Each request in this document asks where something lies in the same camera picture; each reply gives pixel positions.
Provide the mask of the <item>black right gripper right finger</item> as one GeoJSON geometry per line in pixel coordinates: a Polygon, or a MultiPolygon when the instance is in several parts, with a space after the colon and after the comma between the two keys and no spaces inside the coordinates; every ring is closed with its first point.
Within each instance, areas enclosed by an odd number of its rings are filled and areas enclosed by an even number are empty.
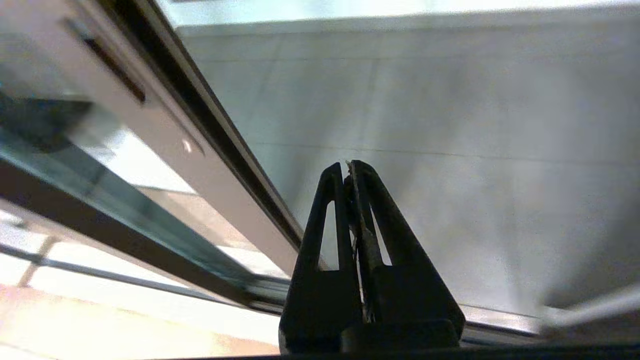
{"type": "Polygon", "coordinates": [[[460,335],[466,317],[377,171],[350,162],[350,207],[368,321],[443,322],[460,335]]]}

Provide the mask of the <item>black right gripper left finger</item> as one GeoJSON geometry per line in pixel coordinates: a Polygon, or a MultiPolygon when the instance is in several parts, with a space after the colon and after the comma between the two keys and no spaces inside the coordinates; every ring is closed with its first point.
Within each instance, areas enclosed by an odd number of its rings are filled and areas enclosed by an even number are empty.
{"type": "Polygon", "coordinates": [[[279,319],[282,352],[340,352],[343,332],[362,322],[357,265],[338,162],[320,175],[279,319]],[[334,206],[338,269],[319,267],[329,204],[334,206]]]}

